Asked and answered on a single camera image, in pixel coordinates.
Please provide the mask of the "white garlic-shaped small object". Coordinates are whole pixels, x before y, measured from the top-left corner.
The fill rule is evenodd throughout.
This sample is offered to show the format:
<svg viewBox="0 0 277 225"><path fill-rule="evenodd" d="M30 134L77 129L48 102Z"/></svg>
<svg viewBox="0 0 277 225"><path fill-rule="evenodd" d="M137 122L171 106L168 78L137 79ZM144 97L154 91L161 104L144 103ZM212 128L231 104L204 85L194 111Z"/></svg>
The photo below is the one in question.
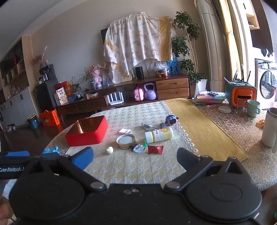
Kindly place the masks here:
<svg viewBox="0 0 277 225"><path fill-rule="evenodd" d="M110 146L106 149L106 153L109 155L112 154L113 152L114 152L114 148L112 146Z"/></svg>

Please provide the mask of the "white vitamin bottle yellow label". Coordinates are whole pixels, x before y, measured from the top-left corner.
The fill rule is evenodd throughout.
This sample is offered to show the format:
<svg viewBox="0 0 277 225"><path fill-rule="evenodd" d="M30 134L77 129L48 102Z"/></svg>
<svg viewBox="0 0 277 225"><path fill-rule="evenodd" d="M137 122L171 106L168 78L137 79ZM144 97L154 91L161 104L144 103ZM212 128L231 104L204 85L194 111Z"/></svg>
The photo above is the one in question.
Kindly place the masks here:
<svg viewBox="0 0 277 225"><path fill-rule="evenodd" d="M172 128L162 128L158 130L145 132L146 143L154 143L169 140L173 137Z"/></svg>

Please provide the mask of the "purple small block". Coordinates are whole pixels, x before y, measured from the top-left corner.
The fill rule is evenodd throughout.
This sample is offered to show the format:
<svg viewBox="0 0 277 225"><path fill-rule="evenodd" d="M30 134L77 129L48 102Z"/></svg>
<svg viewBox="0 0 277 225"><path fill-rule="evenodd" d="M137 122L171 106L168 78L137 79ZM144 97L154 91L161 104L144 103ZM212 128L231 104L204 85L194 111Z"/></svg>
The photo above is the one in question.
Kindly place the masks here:
<svg viewBox="0 0 277 225"><path fill-rule="evenodd" d="M167 123L161 123L160 124L160 129L163 129L163 128L168 128L170 125L168 125Z"/></svg>

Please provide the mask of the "round gold tin lid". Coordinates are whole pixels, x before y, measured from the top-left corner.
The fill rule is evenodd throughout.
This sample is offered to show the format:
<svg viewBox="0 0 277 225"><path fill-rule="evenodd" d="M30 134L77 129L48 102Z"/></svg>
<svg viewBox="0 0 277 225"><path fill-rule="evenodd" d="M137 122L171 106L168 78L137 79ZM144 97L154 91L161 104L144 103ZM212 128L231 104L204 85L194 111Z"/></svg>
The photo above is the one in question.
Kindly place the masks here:
<svg viewBox="0 0 277 225"><path fill-rule="evenodd" d="M123 134L116 140L120 149L130 149L132 145L136 143L135 136L133 134Z"/></svg>

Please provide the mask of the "purple sheep toy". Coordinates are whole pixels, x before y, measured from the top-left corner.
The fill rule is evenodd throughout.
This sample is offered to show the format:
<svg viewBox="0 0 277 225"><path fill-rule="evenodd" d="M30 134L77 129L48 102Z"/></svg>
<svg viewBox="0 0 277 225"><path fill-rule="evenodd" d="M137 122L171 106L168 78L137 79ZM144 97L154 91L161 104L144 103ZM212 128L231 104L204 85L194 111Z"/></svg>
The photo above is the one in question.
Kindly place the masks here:
<svg viewBox="0 0 277 225"><path fill-rule="evenodd" d="M165 119L165 124L167 126L172 126L173 124L177 123L178 119L179 118L177 116L173 115L173 114L168 115Z"/></svg>

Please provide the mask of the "pink ridged small box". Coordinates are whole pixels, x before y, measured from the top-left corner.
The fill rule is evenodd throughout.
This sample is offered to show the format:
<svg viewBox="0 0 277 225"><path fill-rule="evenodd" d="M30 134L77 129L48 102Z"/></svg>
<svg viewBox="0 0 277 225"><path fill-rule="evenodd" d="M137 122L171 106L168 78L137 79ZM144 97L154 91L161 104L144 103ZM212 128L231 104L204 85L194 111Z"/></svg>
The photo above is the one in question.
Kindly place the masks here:
<svg viewBox="0 0 277 225"><path fill-rule="evenodd" d="M119 133L120 134L130 134L131 130L130 129L122 128L122 129L120 129Z"/></svg>

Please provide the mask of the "white frame sunglasses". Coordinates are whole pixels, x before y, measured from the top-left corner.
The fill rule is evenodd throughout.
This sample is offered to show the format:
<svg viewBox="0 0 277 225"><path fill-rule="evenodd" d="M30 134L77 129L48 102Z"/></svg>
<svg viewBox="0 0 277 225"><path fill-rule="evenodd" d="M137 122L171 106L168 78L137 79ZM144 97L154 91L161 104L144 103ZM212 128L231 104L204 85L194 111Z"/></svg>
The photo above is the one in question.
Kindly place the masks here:
<svg viewBox="0 0 277 225"><path fill-rule="evenodd" d="M155 127L153 125L147 124L147 123L141 123L141 126L143 127L143 129L145 129L146 131L154 131L154 130L159 130L158 127Z"/></svg>

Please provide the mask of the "dark blue bucket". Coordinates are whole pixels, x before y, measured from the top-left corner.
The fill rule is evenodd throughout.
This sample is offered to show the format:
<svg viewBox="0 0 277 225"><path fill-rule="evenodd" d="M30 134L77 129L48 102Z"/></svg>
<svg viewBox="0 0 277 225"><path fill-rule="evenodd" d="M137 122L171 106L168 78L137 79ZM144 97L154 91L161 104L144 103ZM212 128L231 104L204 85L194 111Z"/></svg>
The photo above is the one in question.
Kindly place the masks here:
<svg viewBox="0 0 277 225"><path fill-rule="evenodd" d="M29 118L27 118L27 121L31 129L37 129L39 127L39 120L37 118L37 115L30 116Z"/></svg>

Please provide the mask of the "orange gift bag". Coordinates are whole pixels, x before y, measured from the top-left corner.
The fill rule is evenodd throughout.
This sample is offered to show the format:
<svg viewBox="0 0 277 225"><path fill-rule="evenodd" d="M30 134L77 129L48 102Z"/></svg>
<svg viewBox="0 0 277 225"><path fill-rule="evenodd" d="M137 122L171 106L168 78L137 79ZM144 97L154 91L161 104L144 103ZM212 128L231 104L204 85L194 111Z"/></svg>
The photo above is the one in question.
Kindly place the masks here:
<svg viewBox="0 0 277 225"><path fill-rule="evenodd" d="M60 124L56 110L45 110L43 113L39 114L39 118L44 127L58 126Z"/></svg>

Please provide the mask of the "black mini fridge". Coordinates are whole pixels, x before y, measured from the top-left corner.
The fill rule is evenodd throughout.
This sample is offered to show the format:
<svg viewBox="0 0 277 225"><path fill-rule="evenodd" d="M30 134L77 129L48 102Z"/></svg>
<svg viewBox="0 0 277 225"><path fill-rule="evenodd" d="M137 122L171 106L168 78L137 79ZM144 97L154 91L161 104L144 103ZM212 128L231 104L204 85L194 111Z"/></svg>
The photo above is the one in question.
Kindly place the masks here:
<svg viewBox="0 0 277 225"><path fill-rule="evenodd" d="M41 112L54 110L57 106L56 103L56 89L55 85L58 84L57 79L48 80L34 88L35 96Z"/></svg>

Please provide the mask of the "small potted green plant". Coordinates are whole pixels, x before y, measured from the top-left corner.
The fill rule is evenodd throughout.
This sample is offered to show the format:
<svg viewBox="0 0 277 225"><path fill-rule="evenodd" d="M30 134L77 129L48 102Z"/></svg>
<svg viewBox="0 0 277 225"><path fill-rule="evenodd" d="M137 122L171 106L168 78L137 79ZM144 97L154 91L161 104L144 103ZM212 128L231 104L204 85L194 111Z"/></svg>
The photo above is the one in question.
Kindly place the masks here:
<svg viewBox="0 0 277 225"><path fill-rule="evenodd" d="M83 81L89 82L90 83L90 88L92 90L97 89L97 84L95 81L96 77L96 72L95 72L96 65L92 65L91 68L87 68L84 66L84 74L81 74L83 77Z"/></svg>

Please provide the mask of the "glass cup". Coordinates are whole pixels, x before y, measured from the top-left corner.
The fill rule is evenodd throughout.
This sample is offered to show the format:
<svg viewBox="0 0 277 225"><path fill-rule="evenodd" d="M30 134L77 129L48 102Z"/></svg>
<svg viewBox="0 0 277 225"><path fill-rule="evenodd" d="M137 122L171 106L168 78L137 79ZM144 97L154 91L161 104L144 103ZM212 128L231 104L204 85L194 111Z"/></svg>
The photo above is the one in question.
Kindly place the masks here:
<svg viewBox="0 0 277 225"><path fill-rule="evenodd" d="M238 98L237 99L237 108L236 108L236 114L238 116L246 116L247 114L247 100L244 98Z"/></svg>

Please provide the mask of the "pink small case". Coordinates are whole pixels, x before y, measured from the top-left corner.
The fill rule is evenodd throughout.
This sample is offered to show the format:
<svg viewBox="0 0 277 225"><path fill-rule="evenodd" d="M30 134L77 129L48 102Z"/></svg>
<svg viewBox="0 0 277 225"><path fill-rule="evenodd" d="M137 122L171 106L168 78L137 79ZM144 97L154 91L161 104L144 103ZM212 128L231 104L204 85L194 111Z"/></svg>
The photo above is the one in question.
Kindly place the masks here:
<svg viewBox="0 0 277 225"><path fill-rule="evenodd" d="M136 86L136 88L134 89L134 99L136 101L143 101L144 100L144 91L139 86Z"/></svg>

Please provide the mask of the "black cylinder speaker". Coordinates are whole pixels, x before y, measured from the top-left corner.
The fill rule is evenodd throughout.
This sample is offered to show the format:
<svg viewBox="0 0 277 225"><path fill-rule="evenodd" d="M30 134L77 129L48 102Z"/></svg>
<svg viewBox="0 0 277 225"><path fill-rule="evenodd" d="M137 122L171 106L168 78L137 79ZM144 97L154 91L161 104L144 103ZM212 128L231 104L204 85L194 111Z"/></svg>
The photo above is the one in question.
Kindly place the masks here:
<svg viewBox="0 0 277 225"><path fill-rule="evenodd" d="M138 80L144 79L144 72L142 67L135 67L135 72Z"/></svg>

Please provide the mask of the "wall shelving cabinet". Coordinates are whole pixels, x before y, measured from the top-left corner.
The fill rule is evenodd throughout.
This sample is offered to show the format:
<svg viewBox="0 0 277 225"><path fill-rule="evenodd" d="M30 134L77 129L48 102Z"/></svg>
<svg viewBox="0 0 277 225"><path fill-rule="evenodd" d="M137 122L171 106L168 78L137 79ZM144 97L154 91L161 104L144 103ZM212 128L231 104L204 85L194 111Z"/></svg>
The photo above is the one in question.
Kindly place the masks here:
<svg viewBox="0 0 277 225"><path fill-rule="evenodd" d="M38 76L33 59L30 36L22 36L1 58L1 86L5 97L1 115L5 125L27 127L27 119L40 113L34 92Z"/></svg>

